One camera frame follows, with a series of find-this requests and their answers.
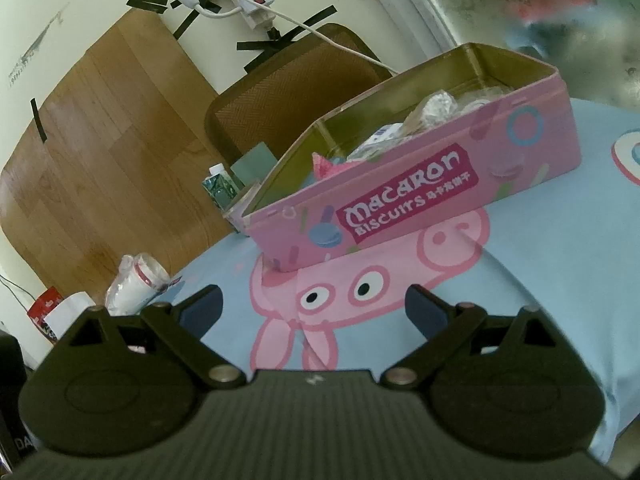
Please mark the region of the blue Peppa Pig tablecloth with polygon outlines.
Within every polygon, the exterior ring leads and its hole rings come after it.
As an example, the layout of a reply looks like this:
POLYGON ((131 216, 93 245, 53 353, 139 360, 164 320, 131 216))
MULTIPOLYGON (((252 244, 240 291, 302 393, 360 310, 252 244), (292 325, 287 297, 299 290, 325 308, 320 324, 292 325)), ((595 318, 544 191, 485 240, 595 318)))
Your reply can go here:
POLYGON ((582 163, 530 190, 291 273, 231 234, 180 271, 172 304, 222 293, 206 346, 255 370, 370 370, 420 347, 407 289, 493 315, 544 309, 596 376, 605 412, 590 451, 606 462, 639 414, 639 117, 574 100, 582 163))

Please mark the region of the brown wooden board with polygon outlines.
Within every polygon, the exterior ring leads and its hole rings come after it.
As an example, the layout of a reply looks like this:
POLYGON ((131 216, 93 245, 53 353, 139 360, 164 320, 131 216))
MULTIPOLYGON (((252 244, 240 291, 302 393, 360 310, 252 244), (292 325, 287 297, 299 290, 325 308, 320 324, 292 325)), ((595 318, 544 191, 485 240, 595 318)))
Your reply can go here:
POLYGON ((202 182, 215 91, 160 18, 132 10, 70 69, 1 174, 1 227, 38 278, 101 299, 126 255, 176 273, 229 225, 202 182))

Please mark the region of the white paper snack cup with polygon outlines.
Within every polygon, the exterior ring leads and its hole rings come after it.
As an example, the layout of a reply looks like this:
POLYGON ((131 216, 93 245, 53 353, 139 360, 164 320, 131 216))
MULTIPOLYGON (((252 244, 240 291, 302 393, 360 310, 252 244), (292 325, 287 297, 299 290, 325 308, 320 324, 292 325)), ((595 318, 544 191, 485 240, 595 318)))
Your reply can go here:
POLYGON ((262 184, 259 181, 255 181, 239 192, 237 196, 229 204, 228 208, 222 213, 222 216, 231 224, 232 228, 236 232, 241 234, 245 233, 244 221, 242 215, 250 202, 258 193, 262 184))

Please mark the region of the clear bag with keyring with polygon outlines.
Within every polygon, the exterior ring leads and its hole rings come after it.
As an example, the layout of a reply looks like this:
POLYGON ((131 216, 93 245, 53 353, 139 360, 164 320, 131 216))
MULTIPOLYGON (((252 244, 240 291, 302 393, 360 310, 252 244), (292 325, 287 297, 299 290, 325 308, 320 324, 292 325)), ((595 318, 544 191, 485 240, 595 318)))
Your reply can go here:
POLYGON ((493 86, 464 92, 456 98, 445 90, 438 90, 423 99, 407 116, 401 125, 400 135, 413 136, 431 130, 461 115, 475 112, 511 91, 507 86, 493 86))

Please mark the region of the plastic-wrapped paper cups stack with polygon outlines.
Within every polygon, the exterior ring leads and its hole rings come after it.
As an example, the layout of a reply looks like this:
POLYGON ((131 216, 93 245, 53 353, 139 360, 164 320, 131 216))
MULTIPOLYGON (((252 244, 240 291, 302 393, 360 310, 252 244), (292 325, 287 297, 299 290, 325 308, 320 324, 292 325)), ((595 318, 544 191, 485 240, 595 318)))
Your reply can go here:
POLYGON ((169 282, 169 274, 151 255, 124 255, 116 278, 105 293, 105 307, 114 316, 137 314, 169 282))

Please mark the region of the white tissue pack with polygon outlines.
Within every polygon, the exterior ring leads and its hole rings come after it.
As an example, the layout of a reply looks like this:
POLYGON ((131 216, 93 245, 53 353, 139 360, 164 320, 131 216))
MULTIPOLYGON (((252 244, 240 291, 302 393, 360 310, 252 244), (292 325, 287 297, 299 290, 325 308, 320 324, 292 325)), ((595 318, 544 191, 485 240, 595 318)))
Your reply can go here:
POLYGON ((50 328, 56 340, 60 340, 82 312, 93 307, 94 301, 86 292, 75 292, 63 299, 45 317, 44 322, 50 328))

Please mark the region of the red snack box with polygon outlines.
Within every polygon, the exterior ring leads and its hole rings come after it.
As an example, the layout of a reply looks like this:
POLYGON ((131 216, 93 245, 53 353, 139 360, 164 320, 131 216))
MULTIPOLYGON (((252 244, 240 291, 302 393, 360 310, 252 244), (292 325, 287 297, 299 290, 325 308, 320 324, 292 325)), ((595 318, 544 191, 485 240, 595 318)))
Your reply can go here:
POLYGON ((54 286, 51 286, 38 296, 32 303, 32 306, 27 310, 27 315, 32 321, 32 324, 38 328, 40 333, 42 333, 51 344, 55 344, 58 338, 56 338, 55 333, 53 333, 53 330, 51 330, 47 324, 46 316, 62 301, 63 296, 54 286))

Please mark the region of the blue white wet wipes pack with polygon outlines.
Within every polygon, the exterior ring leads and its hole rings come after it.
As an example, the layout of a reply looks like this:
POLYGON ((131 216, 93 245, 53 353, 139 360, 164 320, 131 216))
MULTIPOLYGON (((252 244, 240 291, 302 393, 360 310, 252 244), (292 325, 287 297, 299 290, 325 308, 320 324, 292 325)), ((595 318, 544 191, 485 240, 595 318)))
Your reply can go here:
POLYGON ((400 122, 385 125, 372 133, 367 140, 360 143, 351 151, 346 160, 348 162, 375 162, 386 152, 396 148, 410 139, 410 134, 400 122))

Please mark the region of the frosted floral window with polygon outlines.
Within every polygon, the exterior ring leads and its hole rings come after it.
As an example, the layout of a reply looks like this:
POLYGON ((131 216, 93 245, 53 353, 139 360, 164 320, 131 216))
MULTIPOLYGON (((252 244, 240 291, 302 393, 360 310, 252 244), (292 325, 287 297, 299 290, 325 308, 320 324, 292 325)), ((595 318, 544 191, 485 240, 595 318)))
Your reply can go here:
POLYGON ((573 98, 639 107, 639 0, 378 0, 421 61, 480 42, 556 66, 573 98))

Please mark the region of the pink macaron biscuit tin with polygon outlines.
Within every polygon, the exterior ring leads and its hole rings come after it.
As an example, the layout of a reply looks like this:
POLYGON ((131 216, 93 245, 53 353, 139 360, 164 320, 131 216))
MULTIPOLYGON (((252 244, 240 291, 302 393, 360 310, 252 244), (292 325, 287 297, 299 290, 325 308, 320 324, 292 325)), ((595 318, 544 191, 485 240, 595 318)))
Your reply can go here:
POLYGON ((559 177, 582 154, 559 70, 525 54, 462 44, 393 76, 311 124, 245 209, 247 234, 294 271, 434 226, 559 177), (375 162, 317 181, 311 155, 346 160, 427 96, 507 86, 510 93, 410 136, 375 162))

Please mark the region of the green patterned drink carton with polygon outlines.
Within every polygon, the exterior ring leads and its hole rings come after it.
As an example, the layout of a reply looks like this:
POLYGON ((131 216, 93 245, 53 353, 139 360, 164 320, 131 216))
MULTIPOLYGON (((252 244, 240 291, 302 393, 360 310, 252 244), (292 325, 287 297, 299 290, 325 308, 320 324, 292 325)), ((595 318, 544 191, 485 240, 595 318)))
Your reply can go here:
POLYGON ((211 166, 208 171, 208 176, 202 182, 203 188, 215 205, 221 211, 226 211, 240 190, 222 162, 211 166))

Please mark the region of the pink fuzzy cloth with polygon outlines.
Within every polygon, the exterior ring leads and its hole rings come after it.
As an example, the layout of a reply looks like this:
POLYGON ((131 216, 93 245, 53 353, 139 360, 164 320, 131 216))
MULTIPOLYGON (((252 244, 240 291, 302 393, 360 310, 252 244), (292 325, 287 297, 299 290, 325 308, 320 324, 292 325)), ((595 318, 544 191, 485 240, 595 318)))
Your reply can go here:
POLYGON ((312 175, 317 181, 324 180, 330 177, 340 174, 352 167, 357 167, 359 162, 353 162, 352 160, 337 159, 336 162, 332 162, 331 159, 327 159, 322 155, 313 152, 311 155, 312 160, 312 175))

